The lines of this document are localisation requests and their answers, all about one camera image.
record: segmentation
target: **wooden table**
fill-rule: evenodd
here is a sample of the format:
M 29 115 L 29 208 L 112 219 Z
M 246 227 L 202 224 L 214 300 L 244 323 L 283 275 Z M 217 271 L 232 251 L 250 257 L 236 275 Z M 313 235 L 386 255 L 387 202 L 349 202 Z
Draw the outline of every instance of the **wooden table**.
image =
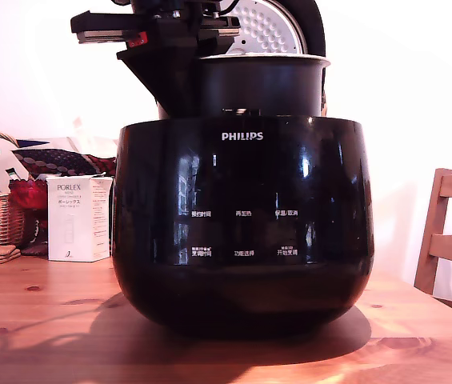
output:
M 0 265 L 0 383 L 452 383 L 452 309 L 374 273 L 315 336 L 203 342 L 146 320 L 110 260 Z

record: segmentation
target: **wooden chair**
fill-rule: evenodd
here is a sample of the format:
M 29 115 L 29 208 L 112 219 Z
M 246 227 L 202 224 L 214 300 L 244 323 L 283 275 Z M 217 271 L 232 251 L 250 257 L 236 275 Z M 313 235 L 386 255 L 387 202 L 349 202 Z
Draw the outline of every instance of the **wooden chair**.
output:
M 452 261 L 452 235 L 442 234 L 449 198 L 452 198 L 452 170 L 437 169 L 414 280 L 414 286 L 427 294 L 434 292 L 438 260 Z M 452 307 L 451 301 L 438 300 Z

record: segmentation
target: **red object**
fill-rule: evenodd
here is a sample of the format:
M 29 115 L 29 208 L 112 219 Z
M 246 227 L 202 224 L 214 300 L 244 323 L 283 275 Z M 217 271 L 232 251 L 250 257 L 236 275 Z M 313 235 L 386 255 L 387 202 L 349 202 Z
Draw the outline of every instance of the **red object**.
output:
M 48 209 L 48 186 L 43 180 L 11 180 L 10 198 L 24 210 Z
M 147 39 L 147 33 L 141 32 L 140 34 L 138 34 L 138 37 L 136 39 L 128 41 L 128 47 L 133 48 L 135 46 L 143 46 L 144 44 L 147 44 L 148 42 L 149 42 L 149 40 Z

